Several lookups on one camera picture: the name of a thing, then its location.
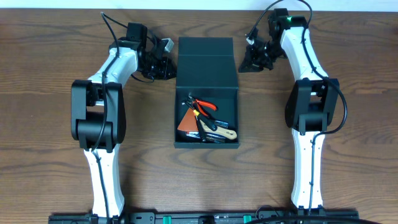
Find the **black gift box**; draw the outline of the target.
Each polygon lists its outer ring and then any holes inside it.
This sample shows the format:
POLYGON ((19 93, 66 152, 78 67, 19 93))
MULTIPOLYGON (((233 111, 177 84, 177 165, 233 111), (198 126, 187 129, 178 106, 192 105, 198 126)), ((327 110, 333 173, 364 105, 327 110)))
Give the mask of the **black gift box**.
POLYGON ((203 142, 178 130, 190 108, 183 104, 189 96, 213 103, 217 110, 206 109, 213 119, 239 130, 238 76, 230 37, 180 37, 175 92, 174 133, 176 148, 237 149, 239 139, 221 143, 203 142))

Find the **orange scraper wooden handle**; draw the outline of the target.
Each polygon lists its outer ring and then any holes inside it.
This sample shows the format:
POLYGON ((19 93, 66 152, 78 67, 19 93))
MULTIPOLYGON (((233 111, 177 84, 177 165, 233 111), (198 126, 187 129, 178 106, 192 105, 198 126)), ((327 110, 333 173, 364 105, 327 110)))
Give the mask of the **orange scraper wooden handle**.
MULTIPOLYGON (((201 124, 203 126, 205 133, 219 134, 226 137, 229 140, 234 140, 238 137, 236 131, 233 131, 231 129, 226 129, 218 126, 216 131, 212 131, 202 121, 201 124)), ((187 110, 182 121, 178 125, 177 129, 185 133, 189 131, 198 131, 195 115, 192 109, 187 110)))

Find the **blue drill bit set case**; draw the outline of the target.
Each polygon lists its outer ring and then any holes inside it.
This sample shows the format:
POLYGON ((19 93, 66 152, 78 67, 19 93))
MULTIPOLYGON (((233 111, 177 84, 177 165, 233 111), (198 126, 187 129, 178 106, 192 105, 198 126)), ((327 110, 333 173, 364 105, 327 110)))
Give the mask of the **blue drill bit set case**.
MULTIPOLYGON (((215 124, 222 128, 228 128, 228 126, 229 126, 229 123, 224 122, 224 121, 218 121, 218 120, 215 121, 215 124)), ((189 132, 186 132, 185 135, 190 138, 202 140, 202 136, 198 131, 189 131, 189 132)), ((208 142, 215 142, 215 143, 225 143, 226 142, 226 137, 224 137, 222 135, 211 134, 211 133, 205 133, 205 135, 206 135, 206 140, 208 142)))

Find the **small hammer red black handle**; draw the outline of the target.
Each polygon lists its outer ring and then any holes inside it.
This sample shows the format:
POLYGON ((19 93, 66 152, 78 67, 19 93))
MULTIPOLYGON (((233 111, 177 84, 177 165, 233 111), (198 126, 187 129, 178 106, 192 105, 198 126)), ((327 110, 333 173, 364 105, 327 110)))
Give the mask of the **small hammer red black handle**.
POLYGON ((197 113, 202 114, 203 110, 201 109, 201 106, 197 102, 197 100, 194 97, 190 96, 190 95, 188 96, 187 102, 188 102, 188 106, 194 112, 195 119, 196 119, 196 124, 197 124, 197 128, 198 128, 198 133, 199 133, 199 136, 201 138, 201 141, 202 142, 206 142, 206 134, 205 134, 205 131, 204 131, 203 126, 201 124, 201 121, 200 121, 200 119, 199 119, 199 117, 197 115, 197 113))

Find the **red black cutting pliers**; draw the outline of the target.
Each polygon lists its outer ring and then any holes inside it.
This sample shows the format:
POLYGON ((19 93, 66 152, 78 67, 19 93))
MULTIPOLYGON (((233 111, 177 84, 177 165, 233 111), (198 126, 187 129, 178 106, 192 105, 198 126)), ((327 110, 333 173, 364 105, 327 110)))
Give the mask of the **red black cutting pliers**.
POLYGON ((204 100, 200 100, 193 96, 188 96, 187 100, 185 100, 182 104, 187 105, 192 110, 197 110, 198 112, 205 115, 206 117, 210 117, 210 114, 207 112, 207 110, 205 108, 209 108, 213 111, 216 111, 218 109, 217 106, 214 105, 213 103, 210 103, 210 102, 204 101, 204 100))

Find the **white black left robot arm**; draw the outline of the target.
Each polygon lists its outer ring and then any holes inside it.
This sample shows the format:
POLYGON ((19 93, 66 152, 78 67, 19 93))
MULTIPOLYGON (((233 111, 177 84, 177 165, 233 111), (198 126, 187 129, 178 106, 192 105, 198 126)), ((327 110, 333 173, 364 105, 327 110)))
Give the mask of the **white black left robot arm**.
POLYGON ((126 29, 126 35, 109 46, 100 69, 71 87, 71 134, 89 163, 93 186, 91 222, 112 223, 124 210, 119 175, 119 150, 126 134, 124 86, 136 72, 150 81, 177 75, 166 56, 174 47, 172 39, 160 39, 140 23, 130 22, 126 29))

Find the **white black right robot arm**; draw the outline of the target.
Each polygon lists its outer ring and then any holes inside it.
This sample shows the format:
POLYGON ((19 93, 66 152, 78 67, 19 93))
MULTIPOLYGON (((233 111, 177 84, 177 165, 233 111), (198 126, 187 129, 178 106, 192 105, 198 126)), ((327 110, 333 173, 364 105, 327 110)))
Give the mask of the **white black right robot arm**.
POLYGON ((272 70, 278 58, 289 61, 294 86, 285 106, 285 123, 292 130, 295 147, 295 174, 291 201, 299 213, 311 215, 323 207, 320 190, 321 154, 327 128, 333 120, 340 84, 322 69, 312 47, 309 21, 277 8, 267 19, 267 42, 253 27, 238 71, 272 70))

